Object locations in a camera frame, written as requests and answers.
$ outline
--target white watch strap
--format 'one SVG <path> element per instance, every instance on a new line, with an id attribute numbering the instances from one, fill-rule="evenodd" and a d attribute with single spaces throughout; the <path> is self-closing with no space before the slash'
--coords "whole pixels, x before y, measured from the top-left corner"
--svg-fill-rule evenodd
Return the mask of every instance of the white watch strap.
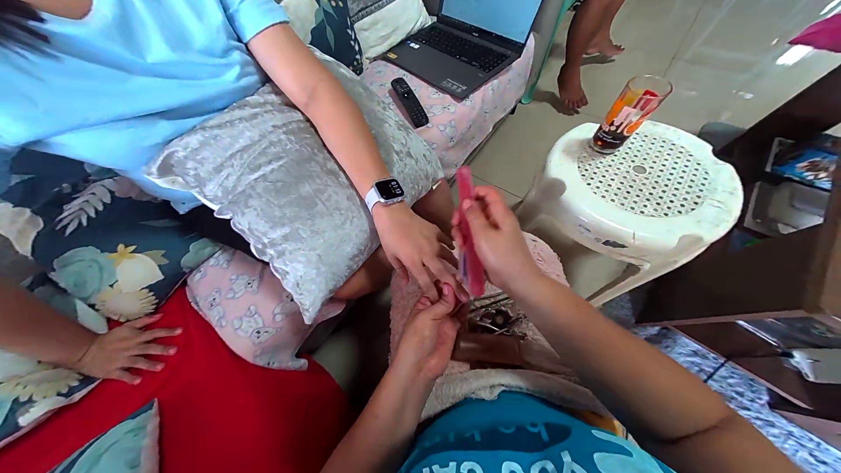
<path id="1" fill-rule="evenodd" d="M 373 212 L 374 204 L 377 204 L 378 202 L 382 202 L 382 200 L 379 198 L 377 190 L 372 186 L 371 190 L 365 194 L 365 205 L 368 206 L 368 212 Z"/>

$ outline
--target red cloth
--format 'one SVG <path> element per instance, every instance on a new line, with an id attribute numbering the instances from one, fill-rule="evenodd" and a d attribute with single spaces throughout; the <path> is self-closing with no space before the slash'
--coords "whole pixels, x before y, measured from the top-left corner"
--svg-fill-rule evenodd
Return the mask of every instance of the red cloth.
<path id="1" fill-rule="evenodd" d="M 262 368 L 241 359 L 191 306 L 184 288 L 149 326 L 183 327 L 178 347 L 138 385 L 104 380 L 79 402 L 0 449 L 0 471 L 44 473 L 157 399 L 161 472 L 318 471 L 352 424 L 341 388 L 324 368 Z"/>

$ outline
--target laptop screen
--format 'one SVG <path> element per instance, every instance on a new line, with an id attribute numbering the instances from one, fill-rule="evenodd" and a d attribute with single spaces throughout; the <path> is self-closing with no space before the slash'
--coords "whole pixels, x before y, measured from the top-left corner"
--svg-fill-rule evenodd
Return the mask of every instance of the laptop screen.
<path id="1" fill-rule="evenodd" d="M 541 0 L 442 0 L 441 13 L 525 43 Z"/>

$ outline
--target hand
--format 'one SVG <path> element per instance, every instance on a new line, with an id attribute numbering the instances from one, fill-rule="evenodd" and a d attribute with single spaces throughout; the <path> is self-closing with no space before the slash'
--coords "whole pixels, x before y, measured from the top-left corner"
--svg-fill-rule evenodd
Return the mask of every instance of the hand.
<path id="1" fill-rule="evenodd" d="M 496 189 L 479 186 L 473 199 L 462 202 L 467 221 L 458 212 L 452 218 L 452 235 L 456 243 L 464 244 L 460 228 L 468 225 L 476 253 L 482 261 L 490 282 L 506 292 L 517 285 L 528 286 L 542 275 L 523 238 L 520 224 Z"/>
<path id="2" fill-rule="evenodd" d="M 452 239 L 437 226 L 420 218 L 405 203 L 375 205 L 373 222 L 392 267 L 408 271 L 432 302 L 438 301 L 436 280 L 455 288 L 458 299 L 469 299 L 468 292 L 438 257 L 442 244 L 451 249 L 453 246 Z"/>
<path id="3" fill-rule="evenodd" d="M 172 355 L 177 351 L 175 347 L 150 342 L 156 338 L 178 335 L 182 331 L 181 328 L 143 330 L 143 327 L 160 319 L 161 314 L 141 317 L 98 335 L 71 368 L 97 378 L 122 380 L 131 385 L 140 383 L 140 377 L 126 371 L 127 368 L 160 371 L 163 369 L 163 363 L 143 358 L 143 355 Z"/>
<path id="4" fill-rule="evenodd" d="M 438 302 L 423 295 L 415 303 L 392 364 L 402 372 L 419 375 L 421 381 L 432 382 L 443 375 L 461 326 L 461 318 L 453 314 L 458 305 L 455 291 L 447 283 L 439 285 L 442 296 Z"/>

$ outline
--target smartwatch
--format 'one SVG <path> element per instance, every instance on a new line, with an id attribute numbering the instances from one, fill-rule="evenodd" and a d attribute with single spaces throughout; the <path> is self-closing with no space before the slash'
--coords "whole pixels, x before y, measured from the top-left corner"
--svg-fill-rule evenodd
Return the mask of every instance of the smartwatch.
<path id="1" fill-rule="evenodd" d="M 377 203 L 386 205 L 397 204 L 406 200 L 406 193 L 403 186 L 395 178 L 380 179 L 373 183 L 373 187 L 365 195 L 365 204 L 368 211 L 372 211 Z"/>

